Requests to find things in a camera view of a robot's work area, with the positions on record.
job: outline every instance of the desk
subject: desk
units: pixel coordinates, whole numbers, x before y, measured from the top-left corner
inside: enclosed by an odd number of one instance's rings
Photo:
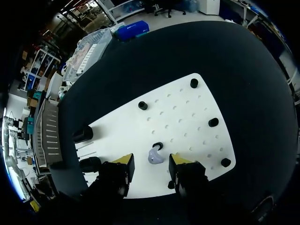
[[[233,23],[203,21],[159,29],[118,48],[113,43],[59,104],[65,167],[51,168],[58,191],[76,197],[87,188],[73,132],[155,88],[199,73],[226,121],[237,161],[212,186],[247,209],[266,191],[278,199],[295,166],[297,120],[282,71],[253,34]],[[120,221],[128,224],[187,224],[175,195],[123,204]]]

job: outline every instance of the plastic bin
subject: plastic bin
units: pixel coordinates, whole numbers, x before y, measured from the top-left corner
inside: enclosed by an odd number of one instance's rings
[[[63,81],[75,82],[102,57],[111,39],[111,32],[107,28],[97,30],[80,40],[72,58],[67,63]]]

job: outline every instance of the office chair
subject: office chair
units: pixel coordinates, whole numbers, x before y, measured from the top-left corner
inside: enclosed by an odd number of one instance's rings
[[[168,17],[171,18],[170,13],[171,13],[172,9],[180,11],[180,12],[182,12],[183,15],[185,15],[186,12],[184,10],[177,9],[175,6],[176,4],[179,4],[181,2],[182,2],[182,0],[157,0],[156,4],[158,4],[159,7],[161,7],[161,8],[154,12],[154,16],[157,16],[158,12],[168,10]]]

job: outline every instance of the white cabinet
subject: white cabinet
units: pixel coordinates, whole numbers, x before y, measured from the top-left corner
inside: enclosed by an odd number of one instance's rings
[[[207,15],[219,15],[220,0],[198,0],[199,11]]]

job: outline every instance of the blue box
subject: blue box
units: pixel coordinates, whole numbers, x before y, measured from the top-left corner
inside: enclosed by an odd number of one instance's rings
[[[127,41],[148,31],[149,25],[145,21],[141,20],[130,25],[120,27],[118,29],[118,37],[121,41]]]

